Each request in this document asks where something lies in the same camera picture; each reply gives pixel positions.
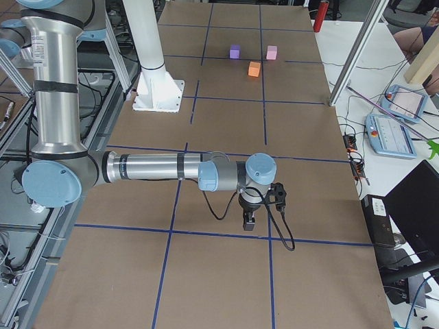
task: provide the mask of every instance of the orange cube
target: orange cube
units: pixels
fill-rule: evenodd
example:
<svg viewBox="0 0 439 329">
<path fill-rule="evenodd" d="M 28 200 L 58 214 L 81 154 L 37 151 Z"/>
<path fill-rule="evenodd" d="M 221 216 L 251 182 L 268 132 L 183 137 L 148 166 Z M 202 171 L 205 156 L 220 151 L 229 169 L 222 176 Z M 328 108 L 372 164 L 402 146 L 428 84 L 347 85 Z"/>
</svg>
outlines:
<svg viewBox="0 0 439 329">
<path fill-rule="evenodd" d="M 248 66 L 248 75 L 250 77 L 258 77 L 260 71 L 261 71 L 261 63 L 250 62 L 250 65 Z"/>
</svg>

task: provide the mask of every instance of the person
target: person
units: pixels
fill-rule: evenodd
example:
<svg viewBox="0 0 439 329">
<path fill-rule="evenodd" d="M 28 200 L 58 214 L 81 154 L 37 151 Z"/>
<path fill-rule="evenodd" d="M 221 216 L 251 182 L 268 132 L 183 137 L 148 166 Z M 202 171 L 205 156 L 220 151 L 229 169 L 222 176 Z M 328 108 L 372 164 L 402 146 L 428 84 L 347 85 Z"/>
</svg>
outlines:
<svg viewBox="0 0 439 329">
<path fill-rule="evenodd" d="M 405 29 L 393 35 L 396 43 L 399 48 L 401 48 L 401 51 L 404 53 L 404 56 L 409 63 L 413 62 L 416 54 L 424 47 L 438 25 L 439 11 L 436 10 L 431 15 L 429 22 L 425 26 Z M 431 77 L 426 80 L 424 87 L 427 94 L 430 96 L 439 93 L 439 66 L 431 72 Z"/>
</svg>

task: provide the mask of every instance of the green object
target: green object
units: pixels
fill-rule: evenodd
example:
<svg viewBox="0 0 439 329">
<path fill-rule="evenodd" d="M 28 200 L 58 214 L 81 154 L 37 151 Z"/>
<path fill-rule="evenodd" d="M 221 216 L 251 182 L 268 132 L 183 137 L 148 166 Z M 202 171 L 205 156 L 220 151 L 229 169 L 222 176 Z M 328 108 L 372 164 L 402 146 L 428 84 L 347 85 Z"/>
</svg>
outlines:
<svg viewBox="0 0 439 329">
<path fill-rule="evenodd" d="M 436 154 L 439 154 L 439 144 L 433 141 L 427 141 L 427 144 L 430 146 L 431 155 L 429 160 L 431 160 Z"/>
</svg>

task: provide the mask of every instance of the label on robot arm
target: label on robot arm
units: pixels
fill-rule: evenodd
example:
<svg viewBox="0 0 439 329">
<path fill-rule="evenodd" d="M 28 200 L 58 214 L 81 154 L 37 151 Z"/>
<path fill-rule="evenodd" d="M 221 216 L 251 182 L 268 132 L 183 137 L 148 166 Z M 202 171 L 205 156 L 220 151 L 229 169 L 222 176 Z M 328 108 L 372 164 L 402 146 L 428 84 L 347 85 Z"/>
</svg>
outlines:
<svg viewBox="0 0 439 329">
<path fill-rule="evenodd" d="M 46 36 L 32 36 L 32 55 L 34 66 L 47 66 L 47 40 Z"/>
<path fill-rule="evenodd" d="M 383 200 L 372 198 L 373 214 L 375 216 L 386 216 Z"/>
</svg>

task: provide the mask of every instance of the blue and white device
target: blue and white device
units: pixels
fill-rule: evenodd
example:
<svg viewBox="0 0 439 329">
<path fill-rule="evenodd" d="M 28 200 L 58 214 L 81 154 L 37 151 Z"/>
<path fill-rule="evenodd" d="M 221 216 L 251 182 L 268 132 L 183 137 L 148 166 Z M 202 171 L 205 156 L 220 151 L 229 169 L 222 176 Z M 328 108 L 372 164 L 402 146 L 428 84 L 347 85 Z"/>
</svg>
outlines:
<svg viewBox="0 0 439 329">
<path fill-rule="evenodd" d="M 412 123 L 418 123 L 424 112 L 428 96 L 395 84 L 388 89 L 381 100 L 381 106 L 398 117 Z"/>
<path fill-rule="evenodd" d="M 369 114 L 365 125 L 370 145 L 377 154 L 406 159 L 416 157 L 408 129 L 394 119 L 382 114 Z"/>
</svg>

